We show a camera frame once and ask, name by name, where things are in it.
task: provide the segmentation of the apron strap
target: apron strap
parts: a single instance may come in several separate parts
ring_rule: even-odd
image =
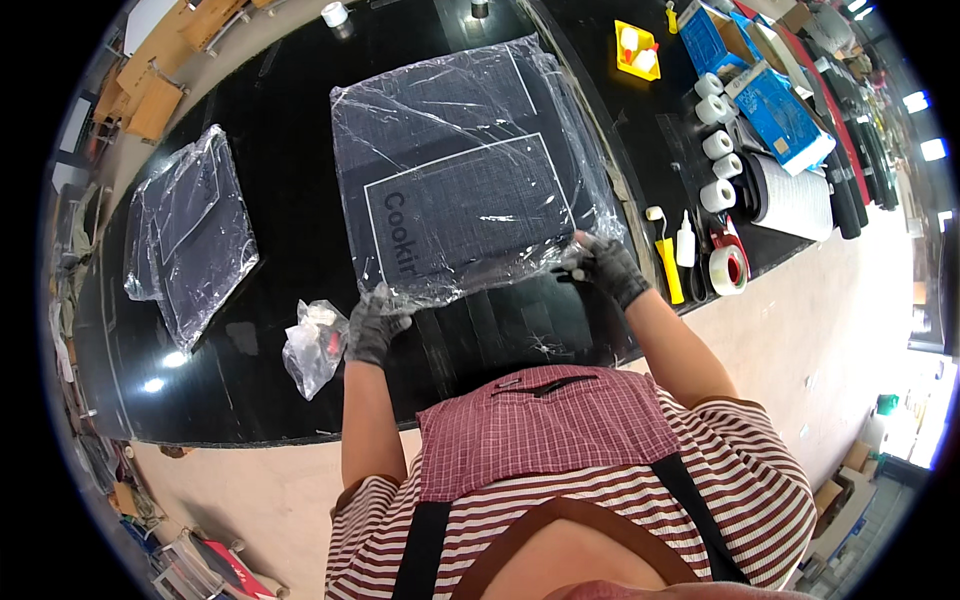
[[[449,502],[421,502],[414,509],[414,518],[407,532],[407,547],[396,573],[394,598],[420,600],[433,597],[449,515]]]
[[[720,527],[710,514],[707,502],[700,495],[693,477],[686,470],[679,452],[656,461],[650,466],[667,490],[673,494],[707,547],[710,573],[713,581],[732,581],[750,584],[740,567],[733,561],[730,549],[720,534]],[[422,600],[433,597],[437,585],[437,571],[444,551],[446,522],[450,515],[450,502],[421,502],[414,509],[413,521],[407,533],[407,546],[396,574],[394,598],[399,600]]]
[[[667,490],[677,498],[693,524],[697,526],[700,537],[707,547],[710,561],[710,573],[713,581],[732,581],[738,584],[750,584],[740,567],[733,561],[730,549],[720,534],[720,527],[710,514],[707,502],[700,495],[693,477],[684,466],[679,452],[661,458],[650,466],[654,474]]]

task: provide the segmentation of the red striped shirt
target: red striped shirt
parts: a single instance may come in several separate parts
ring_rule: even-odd
[[[720,527],[734,561],[754,586],[781,588],[816,521],[813,497],[757,405],[711,399],[693,410],[657,388],[658,404],[680,441],[684,465]],[[385,598],[393,592],[414,507],[422,458],[400,486],[368,477],[333,517],[327,597]],[[580,468],[496,481],[453,501],[434,598],[448,598],[498,535],[552,498],[586,501],[624,516],[663,541],[702,580],[707,550],[693,522],[647,466]]]

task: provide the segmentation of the green object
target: green object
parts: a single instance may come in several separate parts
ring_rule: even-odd
[[[881,394],[876,397],[876,412],[888,417],[900,404],[900,397],[896,394]]]

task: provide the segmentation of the gray work glove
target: gray work glove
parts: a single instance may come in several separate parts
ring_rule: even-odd
[[[384,315],[384,303],[390,294],[387,284],[380,282],[372,294],[361,298],[350,313],[345,360],[359,360],[383,367],[387,348],[400,331],[410,328],[411,313]]]
[[[569,275],[557,277],[559,281],[590,281],[607,293],[620,308],[627,306],[636,297],[650,289],[650,283],[640,274],[640,269],[630,253],[617,240],[603,240],[578,230],[577,242],[588,253],[579,258],[564,261],[561,269]]]

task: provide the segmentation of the yellow handle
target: yellow handle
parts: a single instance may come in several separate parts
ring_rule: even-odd
[[[684,288],[680,285],[680,274],[677,273],[677,261],[674,259],[673,238],[657,240],[657,252],[663,260],[663,269],[666,271],[666,284],[670,288],[670,303],[684,303]]]

